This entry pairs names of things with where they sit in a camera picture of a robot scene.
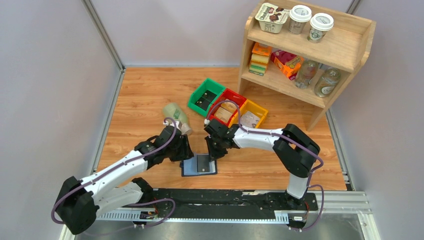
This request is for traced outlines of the blue leather card holder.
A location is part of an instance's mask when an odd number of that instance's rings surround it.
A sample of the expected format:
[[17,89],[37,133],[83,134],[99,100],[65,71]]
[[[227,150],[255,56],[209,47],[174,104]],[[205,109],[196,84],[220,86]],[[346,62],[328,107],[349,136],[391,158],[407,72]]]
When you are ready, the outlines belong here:
[[194,157],[183,160],[180,168],[182,177],[207,176],[218,173],[217,162],[212,160],[208,153],[196,153]]

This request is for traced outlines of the green liquid plastic bottle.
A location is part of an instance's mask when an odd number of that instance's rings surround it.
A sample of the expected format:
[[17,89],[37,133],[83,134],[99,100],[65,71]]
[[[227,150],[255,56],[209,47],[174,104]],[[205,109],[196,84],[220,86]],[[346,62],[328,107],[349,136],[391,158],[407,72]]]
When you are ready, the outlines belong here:
[[178,127],[182,134],[190,135],[193,132],[188,116],[176,102],[167,104],[162,109],[162,113],[165,117],[173,118],[176,122],[179,122]]

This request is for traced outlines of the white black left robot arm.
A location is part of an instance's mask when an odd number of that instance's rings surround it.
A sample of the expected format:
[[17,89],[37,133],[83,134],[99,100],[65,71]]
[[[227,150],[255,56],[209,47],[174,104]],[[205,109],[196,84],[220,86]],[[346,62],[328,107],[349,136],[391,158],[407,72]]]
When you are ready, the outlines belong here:
[[56,224],[66,225],[72,234],[85,232],[104,213],[120,207],[148,207],[159,203],[152,187],[141,177],[124,186],[128,178],[161,164],[164,159],[179,162],[194,156],[189,138],[174,126],[138,143],[126,156],[109,167],[82,179],[66,179],[51,210]]

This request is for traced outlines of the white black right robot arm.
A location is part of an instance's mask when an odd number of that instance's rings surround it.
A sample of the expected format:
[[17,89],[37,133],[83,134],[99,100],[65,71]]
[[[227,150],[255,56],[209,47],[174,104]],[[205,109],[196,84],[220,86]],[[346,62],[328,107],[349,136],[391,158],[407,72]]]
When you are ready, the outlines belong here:
[[287,124],[284,128],[260,129],[237,123],[228,127],[216,119],[205,120],[204,130],[208,152],[212,159],[224,157],[229,149],[260,149],[277,155],[289,172],[285,202],[291,209],[299,209],[306,201],[313,165],[321,148],[300,128]]

